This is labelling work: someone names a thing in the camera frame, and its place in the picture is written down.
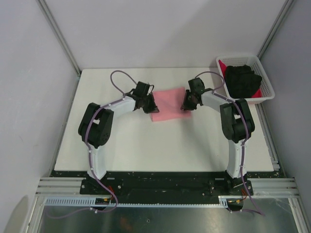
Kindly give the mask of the pink t shirt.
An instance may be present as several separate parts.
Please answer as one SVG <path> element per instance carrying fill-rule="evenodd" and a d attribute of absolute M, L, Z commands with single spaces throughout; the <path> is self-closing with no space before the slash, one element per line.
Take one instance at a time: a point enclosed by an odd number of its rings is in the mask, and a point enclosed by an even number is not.
<path fill-rule="evenodd" d="M 184 87 L 155 91 L 153 96 L 159 112 L 151 114 L 151 121 L 160 122 L 179 118 L 191 118 L 190 111 L 181 110 L 185 93 Z"/>

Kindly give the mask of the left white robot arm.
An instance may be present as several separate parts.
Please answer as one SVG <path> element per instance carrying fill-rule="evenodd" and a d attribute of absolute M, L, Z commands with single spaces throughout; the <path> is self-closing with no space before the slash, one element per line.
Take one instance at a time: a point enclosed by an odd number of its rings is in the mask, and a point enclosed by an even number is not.
<path fill-rule="evenodd" d="M 107 173 L 104 161 L 104 148 L 108 142 L 113 121 L 118 117 L 143 109 L 144 113 L 158 113 L 153 93 L 139 97 L 127 94 L 119 100 L 105 105 L 90 103 L 83 115 L 78 134 L 88 147 L 88 175 L 93 178 L 90 188 L 97 194 L 107 190 L 107 181 L 102 179 Z"/>

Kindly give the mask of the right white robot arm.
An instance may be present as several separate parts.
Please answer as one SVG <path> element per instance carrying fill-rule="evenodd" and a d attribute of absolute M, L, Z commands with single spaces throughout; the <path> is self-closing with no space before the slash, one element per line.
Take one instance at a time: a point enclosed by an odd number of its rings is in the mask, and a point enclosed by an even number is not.
<path fill-rule="evenodd" d="M 202 93 L 185 91 L 181 110 L 193 111 L 197 105 L 207 106 L 220 113 L 221 127 L 228 140 L 228 165 L 225 170 L 224 189 L 230 195 L 244 191 L 250 195 L 247 184 L 245 154 L 247 142 L 255 130 L 248 103 L 244 99 L 232 100 L 211 89 Z"/>

